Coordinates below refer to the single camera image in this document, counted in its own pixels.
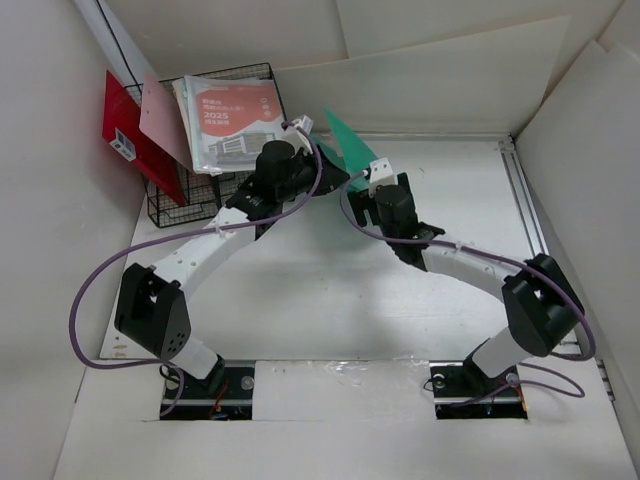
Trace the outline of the red plastic folder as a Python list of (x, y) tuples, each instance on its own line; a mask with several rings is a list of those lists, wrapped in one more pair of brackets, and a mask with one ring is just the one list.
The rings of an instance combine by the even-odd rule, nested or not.
[(185, 206), (176, 161), (140, 130), (140, 106), (109, 70), (105, 80), (103, 139), (178, 206)]

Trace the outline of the clear sleeve orange 2025 brochure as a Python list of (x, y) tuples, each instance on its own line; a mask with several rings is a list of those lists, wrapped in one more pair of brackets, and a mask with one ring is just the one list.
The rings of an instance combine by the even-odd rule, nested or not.
[(262, 147), (281, 138), (285, 115), (273, 80), (186, 76), (184, 84), (195, 173), (252, 171)]

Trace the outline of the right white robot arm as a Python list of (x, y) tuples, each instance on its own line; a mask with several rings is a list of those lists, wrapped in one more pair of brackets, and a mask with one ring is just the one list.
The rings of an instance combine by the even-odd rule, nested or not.
[(425, 273), (453, 278), (501, 302), (507, 325), (472, 350), (456, 373), (465, 402), (480, 403), (521, 385), (513, 368), (528, 359), (555, 355), (556, 347), (586, 315), (555, 259), (539, 254), (514, 260), (460, 242), (419, 220), (406, 174), (387, 175), (374, 187), (357, 189), (369, 170), (347, 180), (340, 207), (351, 225), (386, 243), (403, 263)]

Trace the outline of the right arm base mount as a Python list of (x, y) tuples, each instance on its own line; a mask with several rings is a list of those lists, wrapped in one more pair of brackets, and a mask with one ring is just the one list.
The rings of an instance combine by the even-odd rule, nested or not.
[(518, 380), (515, 365), (491, 378), (470, 360), (437, 360), (429, 363), (422, 388), (432, 394), (438, 420), (525, 420), (523, 395), (514, 384)]

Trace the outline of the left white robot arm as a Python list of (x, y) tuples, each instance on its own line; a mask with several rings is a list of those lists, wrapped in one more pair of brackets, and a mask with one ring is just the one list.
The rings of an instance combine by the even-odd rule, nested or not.
[(281, 140), (266, 143), (255, 171), (208, 223), (209, 234), (198, 234), (149, 267), (134, 263), (124, 271), (116, 330), (182, 369), (201, 396), (220, 390), (225, 361), (193, 334), (187, 301), (216, 268), (257, 241), (285, 203), (300, 195), (326, 195), (346, 182), (336, 151), (324, 143), (318, 149), (313, 154)]

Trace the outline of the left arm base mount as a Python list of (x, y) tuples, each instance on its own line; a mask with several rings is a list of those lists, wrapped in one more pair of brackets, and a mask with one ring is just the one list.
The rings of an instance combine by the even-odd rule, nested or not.
[(248, 421), (252, 419), (256, 362), (226, 361), (214, 390), (171, 364), (159, 367), (164, 380), (161, 420)]

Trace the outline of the green plastic folder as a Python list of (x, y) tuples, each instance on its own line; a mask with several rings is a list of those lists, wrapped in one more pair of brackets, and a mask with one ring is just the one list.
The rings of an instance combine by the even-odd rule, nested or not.
[(312, 165), (321, 165), (320, 180), (315, 188), (316, 196), (324, 195), (344, 186), (358, 173), (369, 169), (377, 160), (376, 154), (342, 119), (328, 108), (324, 109), (334, 146), (311, 136)]

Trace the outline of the aluminium rail right side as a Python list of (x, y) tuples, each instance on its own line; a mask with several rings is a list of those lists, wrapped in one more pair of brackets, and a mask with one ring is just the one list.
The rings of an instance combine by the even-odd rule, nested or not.
[[(525, 178), (524, 170), (518, 158), (514, 139), (511, 135), (507, 135), (498, 142), (499, 151), (503, 159), (505, 171), (508, 175), (509, 182), (512, 188), (512, 193), (518, 206), (518, 211), (521, 216), (521, 220), (524, 224), (524, 229), (527, 236), (527, 241), (532, 254), (545, 253), (549, 254), (548, 245), (542, 231), (542, 226), (539, 221), (536, 207), (534, 206), (533, 197), (530, 192), (527, 180)], [(570, 351), (573, 355), (581, 355), (586, 353), (588, 338), (584, 333), (584, 329), (581, 326), (574, 328), (568, 336), (563, 339), (561, 345), (574, 345)], [(596, 358), (595, 360), (598, 372), (601, 376), (601, 380), (606, 393), (609, 396), (609, 400), (613, 404), (615, 395), (607, 377), (607, 371), (604, 363)]]

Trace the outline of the pink paper folder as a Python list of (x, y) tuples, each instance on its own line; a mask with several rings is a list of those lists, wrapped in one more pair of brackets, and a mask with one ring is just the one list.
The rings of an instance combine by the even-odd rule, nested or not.
[(144, 75), (140, 131), (192, 172), (192, 156), (177, 100), (150, 71)]

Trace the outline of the clear sleeve map brochure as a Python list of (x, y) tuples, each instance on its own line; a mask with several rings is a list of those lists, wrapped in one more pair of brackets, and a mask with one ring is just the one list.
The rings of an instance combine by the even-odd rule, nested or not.
[(190, 121), (189, 114), (187, 108), (187, 91), (186, 91), (186, 83), (185, 78), (181, 77), (172, 82), (172, 87), (174, 91), (174, 95), (176, 97), (178, 109), (180, 112), (181, 121), (185, 130), (186, 141), (189, 149), (189, 158), (184, 164), (185, 168), (193, 173), (193, 150), (192, 150), (192, 142), (191, 142), (191, 131), (190, 131)]

